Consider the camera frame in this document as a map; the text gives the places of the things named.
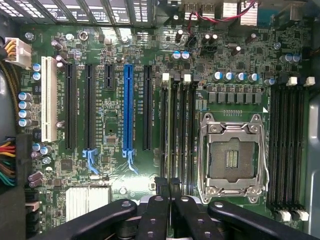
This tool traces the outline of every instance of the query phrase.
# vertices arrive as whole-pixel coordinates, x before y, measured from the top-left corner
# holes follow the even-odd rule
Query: chip
[[[61,160],[61,171],[72,171],[73,162],[72,159],[62,159]]]

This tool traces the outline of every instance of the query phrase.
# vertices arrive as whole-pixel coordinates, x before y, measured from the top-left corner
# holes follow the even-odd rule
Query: white pci slot
[[[57,61],[41,57],[41,141],[57,140]]]

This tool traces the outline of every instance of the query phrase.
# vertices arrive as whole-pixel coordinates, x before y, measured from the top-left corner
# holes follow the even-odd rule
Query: cpu socket
[[[250,122],[217,122],[206,113],[201,119],[197,185],[202,202],[242,196],[256,203],[269,183],[261,116],[254,114]]]

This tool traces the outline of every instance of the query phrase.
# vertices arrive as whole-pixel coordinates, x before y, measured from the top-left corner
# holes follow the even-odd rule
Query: motherboard
[[[26,34],[32,70],[21,90],[32,110],[20,125],[42,176],[26,188],[39,192],[40,232],[117,199],[138,203],[163,177],[204,205],[224,198],[302,230],[303,23],[246,35],[39,25]]]

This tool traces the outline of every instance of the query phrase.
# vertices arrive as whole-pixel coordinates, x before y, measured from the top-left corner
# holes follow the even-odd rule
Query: surface mount component
[[[243,196],[256,203],[269,183],[261,116],[254,114],[250,122],[218,122],[206,113],[200,126],[197,185],[201,201]]]

